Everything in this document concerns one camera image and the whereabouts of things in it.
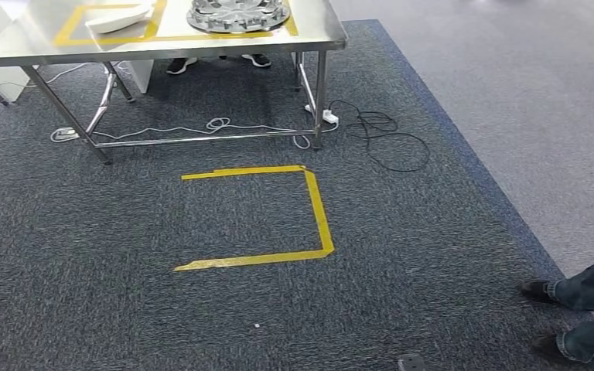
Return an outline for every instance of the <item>person's feet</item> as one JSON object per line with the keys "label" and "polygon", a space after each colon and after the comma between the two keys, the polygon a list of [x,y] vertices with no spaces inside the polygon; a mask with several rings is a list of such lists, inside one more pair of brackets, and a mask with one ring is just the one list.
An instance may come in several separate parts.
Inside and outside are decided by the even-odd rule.
{"label": "person's feet", "polygon": [[548,294],[549,284],[550,281],[526,281],[520,284],[520,286],[518,286],[518,289],[520,290],[523,296],[533,301],[538,301],[547,304],[559,304],[558,301],[556,301],[553,298],[550,298],[550,295]]}
{"label": "person's feet", "polygon": [[196,63],[197,58],[175,58],[169,66],[167,66],[167,73],[170,75],[180,75],[186,72],[189,65]]}
{"label": "person's feet", "polygon": [[565,358],[557,345],[557,335],[540,335],[531,342],[531,348],[550,362],[568,365],[579,363]]}
{"label": "person's feet", "polygon": [[242,57],[259,68],[268,68],[272,65],[272,61],[265,54],[243,54]]}

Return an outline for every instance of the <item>yellow tape on floor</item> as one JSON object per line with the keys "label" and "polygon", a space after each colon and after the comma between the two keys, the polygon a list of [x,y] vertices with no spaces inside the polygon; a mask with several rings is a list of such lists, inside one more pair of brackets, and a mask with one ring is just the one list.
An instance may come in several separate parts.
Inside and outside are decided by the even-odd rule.
{"label": "yellow tape on floor", "polygon": [[195,260],[191,263],[178,266],[174,271],[192,271],[214,267],[235,267],[241,265],[282,263],[286,261],[319,259],[326,257],[333,252],[333,242],[329,232],[329,224],[326,222],[324,205],[320,198],[316,176],[302,165],[267,166],[257,168],[224,168],[213,170],[203,174],[182,175],[182,180],[217,178],[222,176],[249,175],[249,174],[272,174],[277,172],[303,172],[306,180],[306,187],[313,207],[313,215],[317,223],[320,243],[320,250],[296,251],[291,253],[263,254],[248,257],[225,257],[220,259]]}

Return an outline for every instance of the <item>yellow tape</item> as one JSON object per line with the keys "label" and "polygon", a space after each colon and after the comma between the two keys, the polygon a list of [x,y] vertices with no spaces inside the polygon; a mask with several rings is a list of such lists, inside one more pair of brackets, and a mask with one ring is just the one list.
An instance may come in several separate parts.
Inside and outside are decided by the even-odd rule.
{"label": "yellow tape", "polygon": [[194,271],[197,269],[239,267],[241,265],[283,263],[286,261],[298,261],[319,259],[331,254],[330,251],[297,251],[295,253],[280,253],[268,255],[255,255],[251,257],[227,257],[224,259],[195,260],[190,264],[174,268],[175,272]]}
{"label": "yellow tape", "polygon": [[326,222],[326,215],[324,213],[324,205],[319,194],[316,176],[302,165],[287,165],[287,166],[268,166],[257,168],[224,168],[213,170],[203,174],[182,175],[182,180],[216,178],[221,176],[233,175],[248,175],[248,174],[270,174],[276,172],[303,172],[306,181],[306,187],[309,191],[309,198],[313,207],[313,215],[316,220],[317,229],[319,233],[321,250],[312,251],[296,251],[291,253],[278,254],[263,254],[249,257],[225,257],[221,259],[195,260],[189,264],[181,265],[174,268],[178,271],[192,271],[197,269],[206,269],[213,267],[235,267],[241,265],[255,265],[255,264],[269,264],[282,263],[286,261],[320,259],[326,257],[333,252],[333,242],[331,240],[331,233],[329,232],[329,224]]}
{"label": "yellow tape", "polygon": [[[209,40],[209,39],[255,39],[258,37],[273,36],[278,30],[268,32],[248,32],[248,33],[204,33],[203,35],[177,35],[177,36],[157,36],[162,20],[162,14],[167,6],[167,0],[156,0],[154,11],[148,25],[145,28],[143,36],[138,37],[106,37],[103,39],[71,39],[72,32],[78,26],[83,13],[88,9],[122,9],[132,8],[139,4],[113,4],[113,5],[78,5],[65,24],[60,27],[60,31],[53,39],[55,46],[77,46],[77,45],[113,45],[127,43],[146,43],[154,41],[191,41],[191,40]],[[292,15],[283,24],[282,28],[288,31],[290,36],[297,36],[299,32]]]}
{"label": "yellow tape", "polygon": [[262,168],[222,168],[203,174],[181,175],[181,180],[218,178],[232,175],[269,174],[273,172],[301,172],[302,170],[304,170],[304,167],[301,165],[268,166]]}
{"label": "yellow tape", "polygon": [[313,215],[316,218],[319,239],[320,242],[322,242],[322,250],[326,251],[327,254],[330,254],[333,251],[333,242],[331,240],[331,233],[329,232],[329,224],[326,222],[322,198],[319,195],[316,175],[311,171],[304,169],[304,177],[306,178],[306,185],[309,187],[311,204],[313,206]]}
{"label": "yellow tape", "polygon": [[158,33],[160,27],[160,20],[162,14],[167,6],[167,0],[155,0],[154,11],[151,19],[147,22],[147,28],[145,30],[145,39],[151,39]]}

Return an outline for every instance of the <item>floor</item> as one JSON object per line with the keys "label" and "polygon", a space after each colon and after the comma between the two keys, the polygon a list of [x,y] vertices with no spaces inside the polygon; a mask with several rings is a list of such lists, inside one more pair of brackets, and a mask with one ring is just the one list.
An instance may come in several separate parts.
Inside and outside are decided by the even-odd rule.
{"label": "floor", "polygon": [[[431,371],[584,369],[529,349],[541,332],[589,319],[515,289],[522,277],[561,272],[493,212],[496,200],[467,166],[478,164],[474,154],[432,114],[442,110],[381,24],[345,26],[354,43],[330,57],[330,99],[381,104],[428,151],[397,133],[365,148],[354,137],[362,131],[346,127],[327,133],[319,152],[287,138],[202,142],[122,148],[104,167],[79,141],[49,143],[60,117],[39,89],[0,107],[0,369],[385,371],[412,353]],[[127,104],[114,92],[97,129],[203,129],[215,116],[307,126],[290,56],[270,58],[266,70],[204,58],[181,76],[158,61],[148,93]],[[313,55],[306,66],[312,73]],[[94,112],[86,98],[102,94],[101,71],[92,64],[52,83],[81,121]],[[335,109],[348,124],[357,114]],[[368,134],[387,134],[377,128]],[[404,170],[429,161],[389,172],[368,154]],[[319,196],[299,172],[179,180],[277,164],[313,171]],[[327,257],[172,272],[195,260],[317,250],[328,233],[316,228],[324,223],[311,197],[324,205],[335,248]]]}
{"label": "floor", "polygon": [[332,3],[384,24],[565,274],[594,263],[594,0]]}

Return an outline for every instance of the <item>power strip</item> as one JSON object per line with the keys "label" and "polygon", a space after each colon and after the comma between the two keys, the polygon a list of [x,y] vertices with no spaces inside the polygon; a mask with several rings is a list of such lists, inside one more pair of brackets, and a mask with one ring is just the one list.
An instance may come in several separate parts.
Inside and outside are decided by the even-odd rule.
{"label": "power strip", "polygon": [[[311,114],[313,113],[311,111],[311,105],[307,104],[306,106],[304,106],[304,109],[307,110],[308,112],[310,112]],[[340,121],[338,119],[338,116],[336,116],[335,114],[331,113],[331,110],[324,110],[324,114],[322,116],[322,119],[328,123],[330,123],[331,125],[335,125],[338,124],[338,122]]]}

